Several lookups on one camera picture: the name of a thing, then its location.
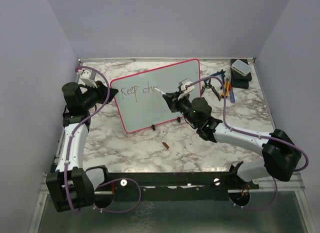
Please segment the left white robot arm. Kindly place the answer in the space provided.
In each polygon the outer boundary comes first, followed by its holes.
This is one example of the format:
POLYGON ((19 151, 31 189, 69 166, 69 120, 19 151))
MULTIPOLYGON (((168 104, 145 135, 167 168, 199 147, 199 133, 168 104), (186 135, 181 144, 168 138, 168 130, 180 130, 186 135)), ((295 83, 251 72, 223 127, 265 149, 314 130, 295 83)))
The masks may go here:
POLYGON ((101 81, 93 86, 76 82, 62 87, 67 113, 63 114, 64 144, 53 173, 46 177, 46 186, 57 212, 92 206, 95 190, 106 190, 111 183, 104 165, 83 169, 84 147, 90 130, 89 110, 97 104, 110 103, 119 92, 101 81))

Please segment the white marker pen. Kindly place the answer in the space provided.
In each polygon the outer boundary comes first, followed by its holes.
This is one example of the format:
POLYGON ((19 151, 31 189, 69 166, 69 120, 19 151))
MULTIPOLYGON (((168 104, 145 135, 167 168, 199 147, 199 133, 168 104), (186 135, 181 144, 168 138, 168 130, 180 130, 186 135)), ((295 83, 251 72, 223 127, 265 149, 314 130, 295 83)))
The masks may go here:
POLYGON ((165 95, 166 93, 162 90, 158 89, 157 87, 154 87, 154 90, 158 91, 160 94, 165 95))

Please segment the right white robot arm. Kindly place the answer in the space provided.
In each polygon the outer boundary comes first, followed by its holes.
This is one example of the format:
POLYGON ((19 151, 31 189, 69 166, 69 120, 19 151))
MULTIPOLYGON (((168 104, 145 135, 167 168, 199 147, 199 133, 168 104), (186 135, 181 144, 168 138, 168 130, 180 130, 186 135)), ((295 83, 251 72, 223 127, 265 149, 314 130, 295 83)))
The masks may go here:
POLYGON ((229 177, 234 188, 240 189, 247 182, 268 176, 288 182, 296 172, 302 153, 283 130, 268 133, 234 128, 214 118, 212 108, 203 97, 190 101, 188 96, 179 92, 165 93, 162 97, 170 111, 181 113, 203 140, 230 144, 261 156, 234 167, 234 173, 229 177))

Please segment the pink framed whiteboard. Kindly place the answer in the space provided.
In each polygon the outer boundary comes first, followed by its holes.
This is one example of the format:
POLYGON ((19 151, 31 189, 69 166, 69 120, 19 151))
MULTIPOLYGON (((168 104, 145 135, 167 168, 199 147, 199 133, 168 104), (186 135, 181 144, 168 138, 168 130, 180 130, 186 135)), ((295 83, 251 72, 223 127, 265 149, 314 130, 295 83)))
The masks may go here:
POLYGON ((178 91, 184 80, 200 79, 200 61, 196 58, 113 79, 117 89, 114 100, 126 133, 134 133, 169 121, 182 114, 172 113, 161 93, 178 91))

